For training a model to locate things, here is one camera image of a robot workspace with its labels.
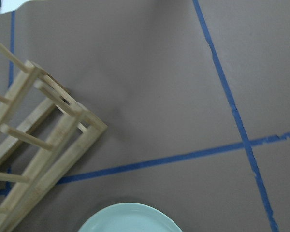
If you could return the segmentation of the light green plate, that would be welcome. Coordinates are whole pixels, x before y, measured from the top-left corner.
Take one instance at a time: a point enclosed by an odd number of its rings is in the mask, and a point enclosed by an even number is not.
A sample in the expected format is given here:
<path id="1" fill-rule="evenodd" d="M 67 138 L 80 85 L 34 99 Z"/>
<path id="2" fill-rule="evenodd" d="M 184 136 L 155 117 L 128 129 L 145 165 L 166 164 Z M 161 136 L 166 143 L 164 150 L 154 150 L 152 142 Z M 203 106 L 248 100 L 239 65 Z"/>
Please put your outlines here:
<path id="1" fill-rule="evenodd" d="M 118 203 L 91 216 L 80 232 L 181 232 L 161 211 L 140 203 Z"/>

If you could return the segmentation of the wooden dish rack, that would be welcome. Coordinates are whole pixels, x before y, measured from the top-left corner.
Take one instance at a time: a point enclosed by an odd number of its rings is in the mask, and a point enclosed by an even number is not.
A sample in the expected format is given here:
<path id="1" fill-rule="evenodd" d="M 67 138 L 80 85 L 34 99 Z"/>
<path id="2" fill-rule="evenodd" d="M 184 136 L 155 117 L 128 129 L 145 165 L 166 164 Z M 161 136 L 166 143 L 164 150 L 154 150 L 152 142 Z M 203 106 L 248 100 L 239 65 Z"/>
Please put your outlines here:
<path id="1" fill-rule="evenodd" d="M 32 61 L 22 62 L 0 94 L 0 182 L 11 189 L 0 202 L 0 232 L 11 232 L 106 131 L 107 125 Z"/>

